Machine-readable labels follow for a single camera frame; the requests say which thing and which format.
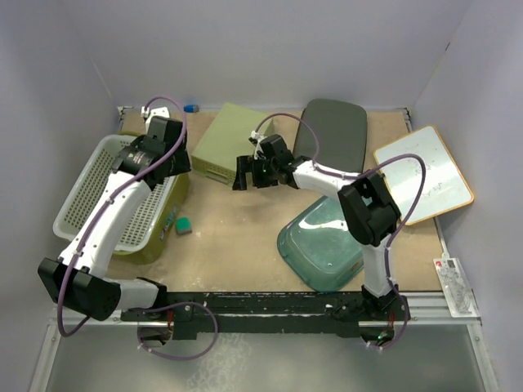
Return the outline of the light green small basket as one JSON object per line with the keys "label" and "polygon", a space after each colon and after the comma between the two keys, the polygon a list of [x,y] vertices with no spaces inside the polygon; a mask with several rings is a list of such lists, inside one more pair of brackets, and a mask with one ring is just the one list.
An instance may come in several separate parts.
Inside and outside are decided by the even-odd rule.
{"label": "light green small basket", "polygon": [[232,186],[236,158],[252,155],[249,138],[267,114],[240,105],[225,103],[191,153],[192,168],[200,175]]}

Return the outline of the white perforated plastic basket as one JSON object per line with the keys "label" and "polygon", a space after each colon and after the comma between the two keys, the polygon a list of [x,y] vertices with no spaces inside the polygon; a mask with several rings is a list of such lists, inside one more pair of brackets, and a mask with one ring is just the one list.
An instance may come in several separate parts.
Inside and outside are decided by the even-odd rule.
{"label": "white perforated plastic basket", "polygon": [[[109,135],[99,142],[54,220],[53,232],[57,237],[74,240],[105,190],[114,159],[134,139],[130,135]],[[168,177],[157,185],[137,208],[115,247],[116,252],[138,252],[149,242],[175,179]]]}

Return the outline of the olive green plastic tub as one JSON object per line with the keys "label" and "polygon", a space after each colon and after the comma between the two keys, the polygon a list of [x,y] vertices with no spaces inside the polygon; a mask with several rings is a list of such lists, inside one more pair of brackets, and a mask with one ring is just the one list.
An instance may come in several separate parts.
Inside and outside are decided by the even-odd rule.
{"label": "olive green plastic tub", "polygon": [[159,259],[185,202],[190,185],[187,173],[157,185],[129,221],[113,259],[148,265]]}

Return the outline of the teal transparent plastic tub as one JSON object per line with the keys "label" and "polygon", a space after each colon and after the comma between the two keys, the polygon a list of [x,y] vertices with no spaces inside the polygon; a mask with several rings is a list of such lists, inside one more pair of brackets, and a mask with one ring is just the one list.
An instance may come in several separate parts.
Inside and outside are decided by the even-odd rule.
{"label": "teal transparent plastic tub", "polygon": [[363,269],[361,245],[349,233],[339,201],[333,198],[319,198],[283,227],[277,248],[316,292],[337,292]]}

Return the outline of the grey plastic tub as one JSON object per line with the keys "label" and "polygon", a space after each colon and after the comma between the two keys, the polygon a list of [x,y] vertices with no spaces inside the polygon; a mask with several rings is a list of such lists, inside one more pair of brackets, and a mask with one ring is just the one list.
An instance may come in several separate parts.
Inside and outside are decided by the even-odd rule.
{"label": "grey plastic tub", "polygon": [[317,162],[343,172],[362,172],[367,146],[368,116],[364,108],[340,100],[314,99],[302,112],[293,146],[295,156],[311,158],[319,141]]}

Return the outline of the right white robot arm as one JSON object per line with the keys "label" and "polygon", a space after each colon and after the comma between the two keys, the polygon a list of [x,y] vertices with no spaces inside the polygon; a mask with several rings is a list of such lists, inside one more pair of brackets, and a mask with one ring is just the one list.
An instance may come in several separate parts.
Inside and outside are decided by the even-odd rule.
{"label": "right white robot arm", "polygon": [[255,150],[235,159],[232,189],[246,190],[247,174],[250,174],[257,188],[287,185],[338,200],[348,231],[363,250],[364,312],[372,319],[383,319],[391,312],[397,296],[391,268],[391,241],[400,210],[382,176],[376,172],[339,171],[312,158],[295,156],[279,135],[253,134],[249,141]]}

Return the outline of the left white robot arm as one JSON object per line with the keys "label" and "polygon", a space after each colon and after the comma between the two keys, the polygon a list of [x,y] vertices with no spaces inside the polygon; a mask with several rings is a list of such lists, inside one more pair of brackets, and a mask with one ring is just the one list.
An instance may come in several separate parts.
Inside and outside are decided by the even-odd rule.
{"label": "left white robot arm", "polygon": [[140,205],[160,186],[190,171],[186,123],[163,115],[145,122],[145,133],[114,156],[105,187],[69,245],[44,258],[38,277],[59,312],[73,310],[103,321],[116,310],[139,308],[148,319],[168,312],[160,287],[143,278],[107,278],[115,248]]}

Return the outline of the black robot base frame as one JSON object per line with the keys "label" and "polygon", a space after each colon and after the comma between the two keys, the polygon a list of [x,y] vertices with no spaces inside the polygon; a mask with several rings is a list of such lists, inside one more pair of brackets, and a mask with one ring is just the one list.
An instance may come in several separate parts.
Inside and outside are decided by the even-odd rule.
{"label": "black robot base frame", "polygon": [[405,296],[373,299],[359,292],[164,292],[147,310],[125,310],[126,322],[172,320],[173,339],[200,333],[330,334],[383,341],[410,320]]}

